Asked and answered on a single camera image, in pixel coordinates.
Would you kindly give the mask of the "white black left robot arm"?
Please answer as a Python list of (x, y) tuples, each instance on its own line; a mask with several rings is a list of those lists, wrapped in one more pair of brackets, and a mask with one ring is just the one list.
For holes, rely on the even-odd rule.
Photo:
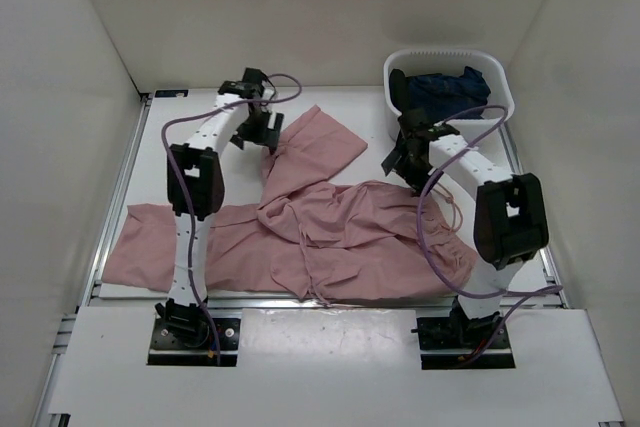
[(156, 310), (188, 347), (214, 343), (217, 335), (207, 311), (205, 270), (209, 231), (225, 196), (220, 157), (228, 144), (242, 149), (246, 142), (274, 152), (284, 119), (272, 112), (276, 101), (270, 77), (247, 68), (241, 79), (222, 84), (210, 112), (173, 119), (161, 129), (176, 252), (168, 298)]

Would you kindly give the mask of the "pink trousers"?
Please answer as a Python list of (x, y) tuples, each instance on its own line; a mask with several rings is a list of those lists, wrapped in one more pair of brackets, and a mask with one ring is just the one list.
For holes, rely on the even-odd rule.
[(217, 213), (208, 287), (375, 301), (445, 295), (450, 283), (465, 284), (476, 253), (435, 201), (385, 182), (332, 183), (366, 147), (318, 107), (299, 116), (263, 155), (260, 201)]

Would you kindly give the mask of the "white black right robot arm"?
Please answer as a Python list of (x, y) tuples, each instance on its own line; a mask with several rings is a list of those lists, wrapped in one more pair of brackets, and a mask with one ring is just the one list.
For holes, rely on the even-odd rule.
[(548, 245), (549, 230), (540, 180), (531, 173), (514, 174), (494, 164), (476, 146), (499, 129), (499, 117), (468, 141), (452, 119), (432, 121), (421, 109), (403, 112), (399, 134), (382, 163), (419, 195), (427, 196), (447, 175), (472, 198), (473, 245), (477, 261), (464, 286), (450, 280), (438, 266), (433, 272), (455, 293), (449, 334), (460, 346), (470, 347), (491, 330), (499, 329), (501, 299), (522, 266)]

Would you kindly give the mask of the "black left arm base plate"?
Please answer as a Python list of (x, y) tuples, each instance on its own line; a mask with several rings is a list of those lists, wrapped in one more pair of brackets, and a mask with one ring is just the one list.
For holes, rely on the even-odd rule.
[(214, 318), (219, 340), (220, 354), (211, 350), (214, 336), (209, 326), (199, 338), (185, 341), (168, 330), (160, 318), (156, 318), (150, 338), (147, 364), (150, 366), (183, 367), (235, 367), (237, 365), (241, 319)]

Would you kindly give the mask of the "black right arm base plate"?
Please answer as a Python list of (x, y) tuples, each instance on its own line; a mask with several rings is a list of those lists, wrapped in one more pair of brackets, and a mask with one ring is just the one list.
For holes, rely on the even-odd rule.
[(501, 317), (463, 330), (450, 317), (418, 317), (411, 330), (418, 337), (422, 370), (504, 370), (516, 367)]

